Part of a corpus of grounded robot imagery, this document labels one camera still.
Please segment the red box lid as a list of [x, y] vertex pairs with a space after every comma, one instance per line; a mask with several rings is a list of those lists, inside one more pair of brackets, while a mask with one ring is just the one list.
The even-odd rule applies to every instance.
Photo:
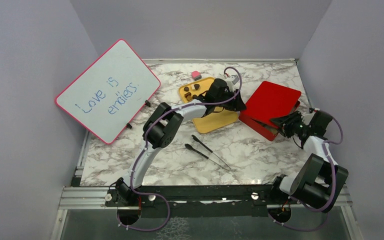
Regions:
[[239, 119], [242, 122], [252, 119], [274, 128], [270, 119], [290, 114], [301, 95], [299, 90], [263, 81], [246, 102], [246, 110], [240, 113]]

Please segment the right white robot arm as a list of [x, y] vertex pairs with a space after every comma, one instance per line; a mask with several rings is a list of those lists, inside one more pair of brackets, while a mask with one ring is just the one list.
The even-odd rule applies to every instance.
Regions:
[[311, 108], [308, 114], [294, 111], [270, 119], [283, 137], [297, 136], [299, 147], [308, 154], [297, 174], [282, 174], [275, 178], [268, 190], [272, 202], [280, 204], [291, 198], [314, 212], [328, 213], [331, 210], [349, 175], [348, 170], [333, 158], [330, 151], [333, 141], [324, 136], [329, 123], [335, 120], [318, 108]]

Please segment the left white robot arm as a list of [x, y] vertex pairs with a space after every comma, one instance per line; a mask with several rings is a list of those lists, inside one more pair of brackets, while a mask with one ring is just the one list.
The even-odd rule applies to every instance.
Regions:
[[245, 110], [240, 94], [242, 83], [239, 74], [226, 79], [216, 78], [207, 91], [188, 103], [177, 106], [160, 103], [143, 126], [143, 143], [137, 158], [115, 183], [118, 199], [127, 206], [138, 200], [138, 189], [142, 186], [148, 168], [156, 155], [173, 141], [183, 122], [204, 118], [217, 107], [233, 112]]

